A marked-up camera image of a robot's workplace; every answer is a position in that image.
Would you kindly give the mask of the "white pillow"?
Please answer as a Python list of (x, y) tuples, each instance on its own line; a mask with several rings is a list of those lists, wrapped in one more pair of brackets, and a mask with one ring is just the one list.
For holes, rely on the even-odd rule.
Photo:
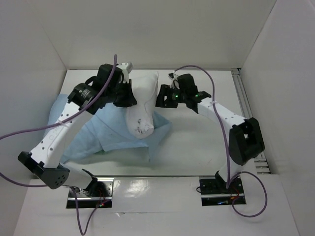
[(126, 109), (126, 125), (131, 135), (144, 139), (154, 131), (153, 113), (158, 95), (158, 72), (131, 79), (136, 105)]

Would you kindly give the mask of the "light blue pillowcase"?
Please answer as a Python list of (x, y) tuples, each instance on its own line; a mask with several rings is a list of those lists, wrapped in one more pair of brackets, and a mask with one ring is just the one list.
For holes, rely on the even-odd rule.
[(127, 129), (126, 109), (106, 104), (80, 129), (62, 154), (61, 163), (83, 160), (92, 154), (120, 149), (146, 148), (152, 159), (158, 152), (162, 139), (170, 131), (172, 123), (159, 113), (153, 113), (154, 131), (137, 139)]

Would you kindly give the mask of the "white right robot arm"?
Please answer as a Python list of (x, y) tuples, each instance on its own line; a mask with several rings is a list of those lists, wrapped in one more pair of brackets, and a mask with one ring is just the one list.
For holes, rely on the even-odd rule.
[(221, 127), (226, 164), (216, 172), (215, 188), (227, 192), (243, 166), (265, 150), (260, 125), (255, 118), (245, 118), (218, 103), (213, 94), (199, 91), (191, 74), (169, 73), (170, 85), (160, 87), (156, 107), (177, 108), (180, 103)]

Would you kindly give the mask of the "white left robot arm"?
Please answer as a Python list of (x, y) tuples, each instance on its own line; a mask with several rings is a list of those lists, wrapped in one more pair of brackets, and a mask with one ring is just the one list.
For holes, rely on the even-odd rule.
[(30, 152), (21, 152), (18, 160), (50, 189), (69, 186), (86, 196), (104, 195), (103, 182), (87, 170), (61, 164), (61, 157), (84, 124), (107, 103), (119, 107), (137, 103), (129, 79), (132, 69), (130, 62), (101, 65), (97, 75), (74, 87), (54, 127)]

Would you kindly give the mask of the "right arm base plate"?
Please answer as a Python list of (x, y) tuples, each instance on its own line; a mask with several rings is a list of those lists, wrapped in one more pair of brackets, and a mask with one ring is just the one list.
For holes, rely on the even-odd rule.
[(240, 177), (237, 177), (228, 188), (221, 183), (215, 176), (199, 177), (199, 186), (196, 191), (201, 196), (201, 205), (209, 206), (228, 206), (245, 205), (246, 198), (243, 189), (243, 183)]

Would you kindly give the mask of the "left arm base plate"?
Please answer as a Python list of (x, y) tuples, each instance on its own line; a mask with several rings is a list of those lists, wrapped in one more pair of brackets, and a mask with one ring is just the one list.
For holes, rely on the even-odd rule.
[(74, 188), (68, 192), (67, 209), (112, 207), (112, 177), (97, 177), (85, 169), (74, 169), (70, 171), (65, 185)]

